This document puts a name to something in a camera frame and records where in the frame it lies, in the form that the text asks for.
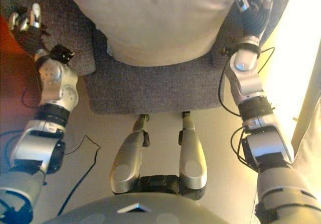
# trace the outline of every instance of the robotic hand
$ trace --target robotic hand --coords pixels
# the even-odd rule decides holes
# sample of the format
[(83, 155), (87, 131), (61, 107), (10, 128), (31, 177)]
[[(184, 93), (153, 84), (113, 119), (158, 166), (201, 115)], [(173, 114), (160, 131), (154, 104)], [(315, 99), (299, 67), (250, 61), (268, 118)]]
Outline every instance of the robotic hand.
[(11, 154), (12, 168), (0, 178), (0, 220), (29, 223), (46, 174), (59, 170), (65, 151), (62, 138), (69, 113), (77, 105), (77, 74), (67, 62), (73, 53), (61, 45), (47, 51), (42, 44), (41, 11), (34, 3), (30, 18), (12, 13), (9, 28), (32, 56), (42, 81), (42, 96)]

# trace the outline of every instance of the floor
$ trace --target floor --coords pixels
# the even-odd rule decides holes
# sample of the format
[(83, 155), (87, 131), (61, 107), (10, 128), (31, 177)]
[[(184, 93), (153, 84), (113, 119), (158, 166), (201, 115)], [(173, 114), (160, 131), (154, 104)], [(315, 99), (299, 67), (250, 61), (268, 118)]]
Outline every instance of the floor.
[[(293, 21), (290, 18), (291, 9), (297, 10), (297, 7), (295, 2), (289, 3), (289, 10), (286, 10), (278, 28), (263, 47), (263, 49), (270, 46), (276, 46), (277, 48), (274, 56), (262, 72), (262, 79), (267, 88), (268, 96), (271, 96), (272, 103), (277, 106), (276, 111), (282, 118), (281, 121), (289, 127), (285, 130), (285, 134), (289, 138), (295, 127), (293, 117), (298, 116), (300, 104), (304, 98), (309, 78), (309, 69), (311, 71), (314, 63), (314, 50), (316, 53), (319, 41), (318, 35), (297, 34), (296, 40), (298, 42), (308, 41), (311, 43), (308, 47), (298, 46), (298, 44), (293, 42), (291, 37), (289, 38), (286, 35), (289, 34), (288, 32), (300, 32), (297, 29), (302, 29), (302, 26), (300, 26), (302, 23)], [(311, 21), (311, 28), (318, 28), (319, 22), (312, 21), (311, 14), (309, 15), (305, 11), (300, 12), (301, 14), (306, 14), (303, 17), (306, 21)], [(289, 57), (291, 57), (291, 66), (289, 66), (287, 61)], [(262, 56), (260, 64), (263, 63), (264, 59), (266, 59), (266, 56)], [(302, 77), (298, 78), (298, 76), (302, 76), (300, 74), (302, 68), (300, 69), (299, 66), (301, 66), (303, 60), (305, 61), (305, 80)], [(21, 69), (15, 68), (10, 71), (14, 71), (12, 75), (17, 77), (24, 74)], [(298, 88), (295, 94), (287, 91), (289, 89), (296, 89), (297, 85), (303, 87)], [(3, 89), (5, 87), (8, 87), (8, 85), (3, 85), (2, 82), (1, 132), (23, 128), (34, 113), (33, 109), (28, 109), (21, 105), (20, 96), (24, 89), (23, 84), (17, 84), (16, 88), (14, 88), (16, 91), (13, 91), (13, 93), (9, 92), (8, 94), (11, 95), (6, 98), (3, 97)], [(109, 171), (118, 148), (131, 132), (137, 118), (134, 115), (99, 116), (94, 114), (89, 107), (89, 99), (82, 77), (79, 78), (77, 87), (80, 99), (77, 107), (71, 113), (67, 126), (67, 134), (65, 136), (67, 144), (66, 152), (74, 150), (80, 144), (84, 135), (88, 135), (102, 148), (98, 152), (95, 167), (73, 194), (65, 211), (112, 195), (108, 180)], [(37, 94), (39, 97), (37, 92), (29, 94), (28, 98), (37, 98)], [(293, 104), (291, 101), (292, 97), (295, 98), (294, 102), (297, 103), (297, 106), (295, 110), (289, 111), (287, 108)], [(227, 81), (225, 86), (225, 103), (231, 109), (236, 110), (229, 93)], [(240, 119), (227, 113), (222, 107), (193, 111), (192, 117), (196, 124), (197, 134), (203, 145), (208, 167), (207, 190), (199, 203), (229, 223), (250, 223), (256, 194), (257, 174), (237, 161), (229, 143), (231, 134), (236, 128), (241, 126)], [(181, 113), (150, 115), (147, 131), (150, 135), (151, 145), (143, 150), (143, 162), (140, 172), (142, 176), (178, 174), (180, 153), (178, 133), (181, 128)], [(35, 216), (32, 223), (41, 223), (53, 218), (58, 213), (70, 190), (93, 163), (96, 149), (97, 147), (94, 144), (85, 139), (82, 146), (75, 153), (64, 158), (63, 166), (57, 173), (47, 176), (46, 182), (48, 185), (42, 189), (34, 210)], [(3, 159), (1, 160), (1, 167), (2, 172), (8, 168)]]

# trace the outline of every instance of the wire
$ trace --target wire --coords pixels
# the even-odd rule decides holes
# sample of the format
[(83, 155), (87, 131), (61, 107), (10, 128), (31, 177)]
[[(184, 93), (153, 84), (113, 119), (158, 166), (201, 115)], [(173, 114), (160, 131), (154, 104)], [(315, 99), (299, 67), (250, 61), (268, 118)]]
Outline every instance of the wire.
[(27, 105), (27, 104), (25, 103), (25, 95), (26, 95), (27, 91), (28, 91), (28, 89), (25, 88), (25, 90), (23, 91), (23, 93), (22, 93), (22, 95), (21, 95), (21, 98), (20, 98), (21, 103), (22, 103), (25, 107), (33, 108), (33, 109), (38, 109), (38, 107), (36, 107), (36, 106), (30, 106), (30, 105)]
[(267, 60), (265, 61), (265, 63), (263, 64), (263, 66), (260, 68), (260, 70), (258, 70), (257, 73), (260, 73), (260, 72), (263, 70), (263, 68), (265, 67), (265, 65), (267, 64), (267, 62), (270, 60), (270, 58), (272, 57), (272, 55), (273, 55), (273, 53), (274, 53), (274, 51), (275, 51), (275, 47), (270, 47), (270, 48), (265, 49), (265, 50), (263, 50), (263, 51), (261, 52), (261, 53), (267, 52), (267, 51), (269, 51), (269, 50), (271, 50), (271, 49), (273, 49), (273, 50), (272, 50), (270, 56), (267, 58)]
[(14, 133), (19, 133), (22, 132), (23, 129), (20, 130), (10, 130), (10, 131), (6, 131), (0, 134), (0, 137), (6, 136), (6, 135), (10, 135), (10, 134), (14, 134)]
[(239, 127), (236, 131), (234, 131), (234, 133), (231, 135), (231, 139), (230, 139), (231, 148), (232, 148), (233, 152), (234, 152), (236, 155), (238, 155), (238, 154), (237, 154), (237, 151), (234, 149), (233, 138), (234, 138), (234, 136), (236, 135), (236, 133), (239, 132), (241, 129), (243, 129), (243, 127)]
[(81, 145), (82, 145), (82, 143), (84, 142), (84, 140), (85, 140), (86, 137), (90, 140), (90, 138), (89, 138), (87, 135), (85, 135), (85, 136), (82, 138), (80, 144), (77, 146), (77, 148), (74, 149), (74, 150), (71, 151), (71, 152), (66, 153), (65, 155), (70, 155), (70, 154), (76, 152), (76, 151), (81, 147)]
[(13, 137), (11, 137), (6, 143), (5, 143), (5, 147), (4, 147), (4, 156), (5, 156), (5, 160), (6, 160), (6, 163), (10, 166), (10, 159), (9, 159), (9, 156), (8, 156), (8, 148), (9, 148), (9, 144), (17, 139), (18, 137), (20, 137), (20, 135), (15, 135)]
[(61, 213), (64, 211), (68, 201), (70, 200), (71, 196), (73, 195), (73, 193), (76, 191), (77, 187), (81, 184), (81, 182), (86, 178), (86, 176), (89, 174), (89, 172), (91, 171), (91, 169), (96, 165), (96, 161), (97, 161), (97, 154), (98, 154), (98, 151), (101, 149), (101, 146), (98, 145), (97, 143), (93, 142), (87, 135), (85, 135), (85, 137), (87, 139), (89, 139), (93, 144), (95, 144), (98, 149), (96, 150), (96, 154), (95, 154), (95, 158), (94, 158), (94, 163), (89, 167), (89, 169), (87, 170), (87, 172), (81, 177), (81, 179), (77, 182), (77, 184), (74, 186), (74, 188), (71, 190), (71, 192), (69, 193), (69, 195), (67, 196), (64, 204), (62, 205), (62, 207), (60, 208), (57, 216), (61, 215)]
[(241, 117), (239, 114), (229, 110), (222, 102), (222, 99), (221, 99), (221, 88), (222, 88), (222, 81), (223, 81), (223, 76), (224, 76), (224, 72), (225, 72), (225, 68), (226, 68), (226, 65), (227, 63), (229, 62), (229, 59), (227, 59), (227, 61), (225, 62), (225, 65), (224, 65), (224, 68), (223, 68), (223, 71), (222, 71), (222, 74), (221, 74), (221, 78), (220, 78), (220, 82), (219, 82), (219, 89), (218, 89), (218, 95), (219, 95), (219, 102), (220, 104), (222, 105), (222, 107), (229, 113), (237, 116), (237, 117)]
[(233, 133), (232, 136), (231, 136), (230, 144), (231, 144), (232, 150), (233, 150), (233, 152), (236, 154), (237, 159), (238, 159), (243, 165), (245, 165), (246, 167), (248, 167), (248, 168), (256, 171), (256, 170), (254, 169), (254, 167), (251, 166), (250, 164), (248, 164), (248, 163), (246, 162), (246, 160), (240, 155), (240, 148), (241, 148), (241, 143), (242, 143), (242, 139), (243, 139), (243, 135), (244, 135), (244, 130), (243, 130), (242, 133), (241, 133), (237, 150), (235, 150), (235, 148), (234, 148), (233, 138), (234, 138), (234, 136), (236, 135), (236, 133), (239, 132), (241, 129), (243, 129), (243, 127), (238, 128), (236, 131), (234, 131), (234, 133)]

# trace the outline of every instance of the white pillow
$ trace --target white pillow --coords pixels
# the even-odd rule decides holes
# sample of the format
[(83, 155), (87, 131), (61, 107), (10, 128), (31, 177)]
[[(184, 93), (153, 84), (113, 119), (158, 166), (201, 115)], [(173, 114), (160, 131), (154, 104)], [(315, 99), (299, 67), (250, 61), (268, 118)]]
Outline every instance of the white pillow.
[(234, 0), (74, 0), (108, 39), (112, 56), (162, 66), (208, 53)]

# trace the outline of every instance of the gray fabric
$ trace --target gray fabric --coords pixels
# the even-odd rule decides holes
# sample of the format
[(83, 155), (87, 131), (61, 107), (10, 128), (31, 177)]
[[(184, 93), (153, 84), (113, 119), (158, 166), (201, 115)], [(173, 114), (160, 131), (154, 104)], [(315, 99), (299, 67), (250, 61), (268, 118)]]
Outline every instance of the gray fabric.
[(42, 8), (42, 22), (48, 27), (50, 37), (43, 37), (45, 46), (50, 50), (62, 44), (76, 54), (70, 66), (78, 75), (95, 71), (92, 54), (92, 22), (85, 17), (73, 0), (1, 0), (1, 15), (6, 20), (18, 7), (29, 10), (34, 2)]
[(97, 114), (139, 114), (217, 107), (222, 65), (211, 53), (184, 64), (134, 67), (106, 53), (106, 38), (93, 33), (97, 70), (86, 76), (92, 110)]
[[(274, 0), (262, 44), (278, 23), (287, 2)], [(141, 114), (218, 107), (218, 84), (226, 61), (219, 50), (235, 46), (241, 37), (239, 13), (233, 5), (211, 52), (186, 63), (144, 68), (111, 58), (106, 53), (105, 37), (94, 31), (97, 70), (86, 76), (91, 109), (97, 114)]]

